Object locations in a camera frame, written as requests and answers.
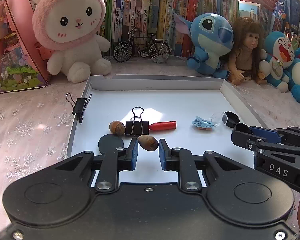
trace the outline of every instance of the red book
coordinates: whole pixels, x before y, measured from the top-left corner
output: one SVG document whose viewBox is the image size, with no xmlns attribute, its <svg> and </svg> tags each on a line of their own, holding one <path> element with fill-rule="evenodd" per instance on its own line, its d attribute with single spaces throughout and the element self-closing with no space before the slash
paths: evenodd
<svg viewBox="0 0 300 240">
<path fill-rule="evenodd" d="M 186 20 L 192 22 L 197 16 L 198 0 L 189 0 Z M 192 49 L 192 41 L 188 35 L 183 36 L 182 57 L 189 57 Z"/>
</svg>

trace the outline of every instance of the blue hair clip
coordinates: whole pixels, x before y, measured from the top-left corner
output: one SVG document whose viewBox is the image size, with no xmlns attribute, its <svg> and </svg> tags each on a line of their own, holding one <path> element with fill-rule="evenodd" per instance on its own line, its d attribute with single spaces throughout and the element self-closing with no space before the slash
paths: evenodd
<svg viewBox="0 0 300 240">
<path fill-rule="evenodd" d="M 204 120 L 198 116 L 195 117 L 195 120 L 192 121 L 192 124 L 198 128 L 212 128 L 215 126 L 215 124 L 213 122 Z"/>
</svg>

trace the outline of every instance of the silver bolt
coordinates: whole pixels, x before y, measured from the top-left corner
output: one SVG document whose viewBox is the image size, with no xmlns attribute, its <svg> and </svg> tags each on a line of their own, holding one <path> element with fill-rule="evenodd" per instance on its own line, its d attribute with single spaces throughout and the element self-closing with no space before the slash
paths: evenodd
<svg viewBox="0 0 300 240">
<path fill-rule="evenodd" d="M 23 239 L 23 234 L 20 232 L 20 231 L 14 231 L 12 233 L 12 237 L 15 239 L 15 240 L 22 240 Z"/>
<path fill-rule="evenodd" d="M 146 192 L 152 192 L 152 191 L 154 191 L 154 188 L 153 187 L 146 187 L 145 191 Z"/>
<path fill-rule="evenodd" d="M 284 240 L 286 238 L 286 233 L 285 232 L 278 232 L 275 235 L 275 240 Z"/>
<path fill-rule="evenodd" d="M 110 189 L 112 187 L 112 184 L 109 181 L 102 181 L 102 182 L 98 182 L 97 184 L 97 188 L 98 189 Z"/>
<path fill-rule="evenodd" d="M 194 190 L 194 189 L 199 188 L 199 184 L 194 181 L 188 181 L 187 183 L 185 183 L 185 186 L 186 186 L 186 189 L 189 189 L 189 190 Z"/>
</svg>

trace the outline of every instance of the doraemon plush toy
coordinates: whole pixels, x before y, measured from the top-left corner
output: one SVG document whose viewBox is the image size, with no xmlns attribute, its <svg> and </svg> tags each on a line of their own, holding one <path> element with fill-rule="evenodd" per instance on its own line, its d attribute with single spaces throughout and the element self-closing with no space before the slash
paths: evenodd
<svg viewBox="0 0 300 240">
<path fill-rule="evenodd" d="M 264 41 L 264 51 L 261 56 L 259 70 L 266 76 L 268 83 L 287 92 L 289 76 L 284 73 L 294 60 L 294 50 L 291 42 L 281 32 L 270 33 Z"/>
<path fill-rule="evenodd" d="M 90 73 L 110 73 L 110 61 L 101 56 L 110 42 L 96 35 L 106 13 L 104 0 L 33 1 L 37 3 L 32 18 L 34 34 L 41 45 L 54 50 L 47 63 L 52 75 L 61 71 L 77 83 Z"/>
<path fill-rule="evenodd" d="M 194 55 L 189 57 L 187 65 L 203 75 L 226 78 L 227 70 L 220 69 L 219 57 L 227 54 L 233 46 L 233 31 L 229 22 L 214 13 L 198 16 L 193 22 L 173 14 L 176 30 L 190 36 Z"/>
</svg>

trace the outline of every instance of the white bunny plush toy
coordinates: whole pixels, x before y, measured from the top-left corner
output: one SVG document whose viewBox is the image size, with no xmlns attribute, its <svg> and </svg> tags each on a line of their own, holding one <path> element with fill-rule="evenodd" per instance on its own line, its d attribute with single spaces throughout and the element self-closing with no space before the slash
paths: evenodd
<svg viewBox="0 0 300 240">
<path fill-rule="evenodd" d="M 54 50 L 47 63 L 52 75 L 62 72 L 70 82 L 79 83 L 90 74 L 110 73 L 110 61 L 101 56 L 110 42 L 96 35 L 106 13 L 104 0 L 33 1 L 34 34 L 41 45 Z"/>
</svg>

